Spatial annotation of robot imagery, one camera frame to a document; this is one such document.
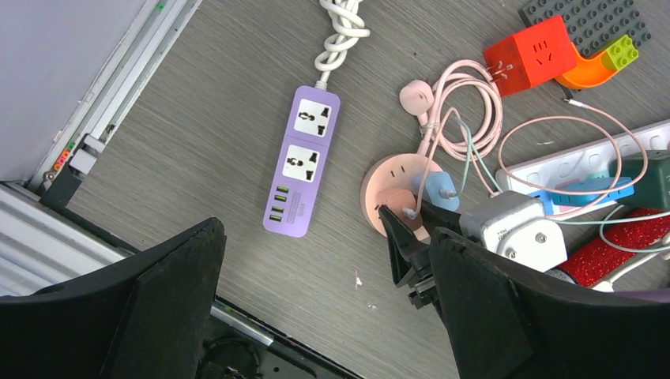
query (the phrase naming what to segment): gray wooden table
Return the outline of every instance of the gray wooden table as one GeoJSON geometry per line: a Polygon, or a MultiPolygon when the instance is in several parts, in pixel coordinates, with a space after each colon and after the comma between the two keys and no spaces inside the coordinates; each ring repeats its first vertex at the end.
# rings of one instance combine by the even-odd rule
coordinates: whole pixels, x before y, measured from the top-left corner
{"type": "MultiPolygon", "coordinates": [[[[341,115],[311,230],[293,239],[265,232],[261,220],[293,92],[318,78],[313,61],[332,33],[329,18],[316,0],[205,0],[70,208],[140,248],[219,217],[228,234],[220,295],[365,377],[457,377],[434,310],[414,310],[406,290],[391,283],[386,241],[362,217],[359,185],[378,159],[411,152],[420,140],[414,118],[397,101],[400,88],[415,78],[434,81],[457,59],[482,61],[486,47],[523,28],[517,9],[524,3],[361,5],[372,35],[331,77],[341,115]]],[[[665,3],[638,1],[654,39],[632,67],[582,97],[633,128],[670,118],[665,3]]],[[[479,124],[474,90],[459,91],[450,105],[479,124]]],[[[555,84],[505,98],[503,105],[505,130],[569,113],[618,133],[602,118],[566,106],[555,84]]],[[[601,138],[586,128],[552,123],[523,131],[509,143],[506,161],[601,138]]],[[[462,163],[442,152],[437,161],[460,177],[462,163]]],[[[471,174],[461,207],[485,198],[471,174]]],[[[570,248],[594,236],[592,228],[564,231],[570,248]]],[[[665,285],[667,272],[653,261],[621,285],[665,285]]]]}

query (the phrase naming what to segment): white power strip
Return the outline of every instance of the white power strip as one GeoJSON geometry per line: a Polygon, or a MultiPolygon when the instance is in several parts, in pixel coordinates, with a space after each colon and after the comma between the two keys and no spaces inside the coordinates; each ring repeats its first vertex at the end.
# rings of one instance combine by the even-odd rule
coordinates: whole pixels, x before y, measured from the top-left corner
{"type": "MultiPolygon", "coordinates": [[[[657,122],[634,130],[633,133],[640,139],[647,150],[666,150],[670,148],[670,120],[657,122]]],[[[638,146],[625,133],[614,137],[622,156],[629,156],[639,152],[638,146]]],[[[612,143],[607,139],[594,141],[582,146],[557,152],[549,156],[533,159],[526,163],[520,163],[508,167],[512,174],[528,182],[548,188],[559,189],[576,182],[583,182],[590,178],[603,178],[610,176],[609,164],[616,159],[612,143]]],[[[526,195],[534,196],[544,202],[544,211],[547,215],[573,210],[573,207],[554,205],[551,196],[545,191],[527,186],[512,179],[507,173],[498,170],[495,179],[503,190],[512,190],[526,195]]],[[[559,218],[565,220],[570,217],[586,214],[596,209],[614,205],[614,201],[595,205],[582,212],[568,217],[559,218]]]]}

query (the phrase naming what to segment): orange toy block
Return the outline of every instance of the orange toy block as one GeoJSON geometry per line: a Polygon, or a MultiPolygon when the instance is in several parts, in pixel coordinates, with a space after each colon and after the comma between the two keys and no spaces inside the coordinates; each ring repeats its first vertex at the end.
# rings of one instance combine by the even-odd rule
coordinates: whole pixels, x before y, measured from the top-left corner
{"type": "Polygon", "coordinates": [[[577,65],[561,17],[553,17],[509,36],[484,52],[501,96],[531,89],[577,65]]]}

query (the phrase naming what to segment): pink round power strip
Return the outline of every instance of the pink round power strip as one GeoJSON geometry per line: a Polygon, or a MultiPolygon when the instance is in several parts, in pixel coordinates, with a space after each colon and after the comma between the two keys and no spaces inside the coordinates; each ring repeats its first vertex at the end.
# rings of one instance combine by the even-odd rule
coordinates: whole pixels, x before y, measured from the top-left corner
{"type": "MultiPolygon", "coordinates": [[[[415,153],[387,156],[375,163],[363,178],[363,184],[360,187],[360,207],[367,222],[384,237],[386,237],[386,231],[379,217],[380,204],[377,202],[377,195],[389,188],[412,191],[412,177],[423,173],[427,161],[426,156],[415,153]]],[[[442,171],[442,168],[437,163],[431,162],[430,170],[442,171]]],[[[419,240],[428,238],[425,227],[419,228],[414,235],[419,240]]]]}

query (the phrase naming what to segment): yellow-green toy block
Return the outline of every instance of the yellow-green toy block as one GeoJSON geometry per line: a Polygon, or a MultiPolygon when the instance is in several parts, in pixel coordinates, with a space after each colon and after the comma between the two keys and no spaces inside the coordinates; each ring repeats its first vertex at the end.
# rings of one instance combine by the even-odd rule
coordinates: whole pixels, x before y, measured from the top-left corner
{"type": "Polygon", "coordinates": [[[635,48],[633,39],[628,35],[622,36],[614,41],[603,55],[602,62],[612,71],[621,71],[633,63],[640,56],[640,52],[635,48]]]}

